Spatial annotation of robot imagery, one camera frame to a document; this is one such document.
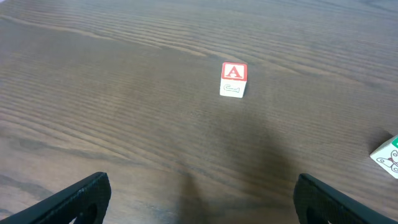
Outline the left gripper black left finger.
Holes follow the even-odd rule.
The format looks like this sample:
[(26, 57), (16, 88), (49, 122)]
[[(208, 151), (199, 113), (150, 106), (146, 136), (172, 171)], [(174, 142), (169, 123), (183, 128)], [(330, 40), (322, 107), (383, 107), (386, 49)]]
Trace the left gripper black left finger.
[(1, 224), (102, 224), (111, 198), (105, 172), (96, 172)]

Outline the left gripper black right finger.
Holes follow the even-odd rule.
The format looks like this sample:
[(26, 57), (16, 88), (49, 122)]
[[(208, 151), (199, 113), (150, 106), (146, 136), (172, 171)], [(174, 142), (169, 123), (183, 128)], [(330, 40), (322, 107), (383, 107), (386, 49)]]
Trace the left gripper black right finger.
[(309, 174), (300, 174), (294, 188), (300, 224), (397, 224)]

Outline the red letter A block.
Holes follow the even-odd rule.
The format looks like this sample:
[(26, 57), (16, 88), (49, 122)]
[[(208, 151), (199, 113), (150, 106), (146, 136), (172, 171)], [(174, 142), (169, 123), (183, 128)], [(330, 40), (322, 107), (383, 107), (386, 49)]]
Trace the red letter A block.
[(242, 98), (248, 81), (248, 66), (244, 63), (224, 62), (221, 70), (220, 95)]

